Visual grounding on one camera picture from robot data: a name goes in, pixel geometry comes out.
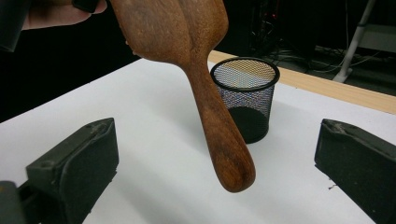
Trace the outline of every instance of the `wooden spatula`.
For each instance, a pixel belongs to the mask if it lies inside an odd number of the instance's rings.
[[[222,0],[110,2],[134,54],[186,73],[221,185],[230,192],[247,189],[256,175],[253,160],[207,68],[210,51],[228,29]]]

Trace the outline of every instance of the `spatula head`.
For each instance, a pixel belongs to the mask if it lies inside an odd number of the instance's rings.
[[[222,0],[111,0],[111,4],[134,54],[180,67],[207,60],[228,29]]]

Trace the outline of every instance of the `table surface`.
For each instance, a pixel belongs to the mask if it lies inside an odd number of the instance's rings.
[[[209,68],[228,57],[213,51]],[[118,173],[84,223],[373,223],[315,167],[318,132],[336,119],[395,145],[395,97],[279,70],[269,133],[247,145],[256,181],[240,193],[217,180],[182,70],[147,60],[0,123],[0,180],[19,186],[28,164],[111,117]]]

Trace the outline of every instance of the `pencil holder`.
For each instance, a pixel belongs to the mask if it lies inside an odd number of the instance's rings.
[[[210,75],[245,142],[262,140],[269,129],[277,67],[257,58],[236,57],[217,63]]]

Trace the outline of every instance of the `person's hand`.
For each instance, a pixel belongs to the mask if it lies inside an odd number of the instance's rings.
[[[93,14],[101,13],[107,8],[106,0],[99,0]],[[70,5],[32,7],[26,16],[22,30],[38,29],[51,26],[72,25],[87,20],[91,13]]]

